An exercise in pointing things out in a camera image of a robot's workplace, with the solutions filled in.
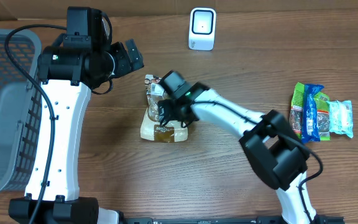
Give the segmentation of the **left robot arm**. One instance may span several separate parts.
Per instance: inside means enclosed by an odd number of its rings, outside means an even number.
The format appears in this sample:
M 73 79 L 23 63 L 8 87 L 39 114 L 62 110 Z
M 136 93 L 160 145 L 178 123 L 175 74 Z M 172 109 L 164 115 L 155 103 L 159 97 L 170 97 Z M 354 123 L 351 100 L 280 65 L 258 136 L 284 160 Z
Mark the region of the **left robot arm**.
M 80 196 L 81 129 L 97 88 L 141 69 L 144 59 L 133 40 L 112 41 L 109 17 L 99 9 L 69 7 L 61 32 L 37 59 L 32 84 L 42 95 L 42 115 L 35 161 L 24 197 L 12 199 L 8 213 L 18 223 L 118 224 L 119 212 Z

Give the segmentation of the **green gummy candy bag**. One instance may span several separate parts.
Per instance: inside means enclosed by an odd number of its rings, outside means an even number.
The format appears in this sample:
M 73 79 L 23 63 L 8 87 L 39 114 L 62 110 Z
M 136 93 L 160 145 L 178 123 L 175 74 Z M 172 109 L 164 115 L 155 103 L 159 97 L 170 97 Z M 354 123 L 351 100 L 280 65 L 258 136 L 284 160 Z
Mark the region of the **green gummy candy bag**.
M 289 122 L 295 134 L 301 139 L 302 135 L 302 116 L 303 116 L 303 95 L 304 84 L 298 82 L 295 85 L 293 96 L 290 104 Z M 329 132 L 329 105 L 330 97 L 323 92 L 319 92 L 314 96 L 317 112 L 317 127 L 319 131 L 320 141 L 330 141 Z

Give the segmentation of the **teal snack packet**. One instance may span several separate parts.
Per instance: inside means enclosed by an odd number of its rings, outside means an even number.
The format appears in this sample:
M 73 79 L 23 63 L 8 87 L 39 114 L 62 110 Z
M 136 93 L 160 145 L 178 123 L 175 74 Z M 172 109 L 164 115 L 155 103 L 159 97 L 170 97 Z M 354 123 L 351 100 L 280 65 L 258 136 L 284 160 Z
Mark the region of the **teal snack packet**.
M 353 133 L 353 116 L 352 102 L 346 101 L 329 101 L 329 131 L 335 134 L 345 134 L 349 138 L 354 137 Z

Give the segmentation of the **beige cookie pouch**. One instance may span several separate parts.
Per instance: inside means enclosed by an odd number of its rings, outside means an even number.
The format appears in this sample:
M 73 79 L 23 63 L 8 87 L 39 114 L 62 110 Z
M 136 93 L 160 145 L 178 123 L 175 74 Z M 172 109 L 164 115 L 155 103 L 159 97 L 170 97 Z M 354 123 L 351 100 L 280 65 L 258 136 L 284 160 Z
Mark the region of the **beige cookie pouch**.
M 149 141 L 173 143 L 188 139 L 188 128 L 182 128 L 179 121 L 169 121 L 160 125 L 158 102 L 169 99 L 166 91 L 159 84 L 161 78 L 146 74 L 144 84 L 148 107 L 140 127 L 140 137 Z

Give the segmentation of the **blue cookie packet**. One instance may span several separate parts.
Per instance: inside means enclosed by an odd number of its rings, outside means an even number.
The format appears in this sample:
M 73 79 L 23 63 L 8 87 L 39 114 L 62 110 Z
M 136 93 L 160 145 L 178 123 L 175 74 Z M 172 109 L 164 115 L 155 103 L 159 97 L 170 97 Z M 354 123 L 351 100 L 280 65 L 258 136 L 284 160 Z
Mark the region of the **blue cookie packet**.
M 317 84 L 305 84 L 303 94 L 303 116 L 302 116 L 302 143 L 320 141 L 318 132 L 318 110 L 314 97 L 324 86 Z

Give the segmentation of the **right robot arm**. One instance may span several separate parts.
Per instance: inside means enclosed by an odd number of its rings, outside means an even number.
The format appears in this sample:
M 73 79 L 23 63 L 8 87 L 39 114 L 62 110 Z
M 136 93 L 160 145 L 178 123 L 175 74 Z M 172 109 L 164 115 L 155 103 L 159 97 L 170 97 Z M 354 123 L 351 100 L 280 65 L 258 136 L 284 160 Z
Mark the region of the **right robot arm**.
M 267 114 L 243 108 L 197 82 L 188 83 L 169 71 L 159 82 L 168 99 L 159 101 L 160 124 L 179 121 L 188 127 L 205 121 L 232 134 L 257 177 L 276 191 L 286 223 L 318 223 L 306 183 L 321 174 L 307 174 L 307 160 L 316 153 L 306 147 L 278 111 Z

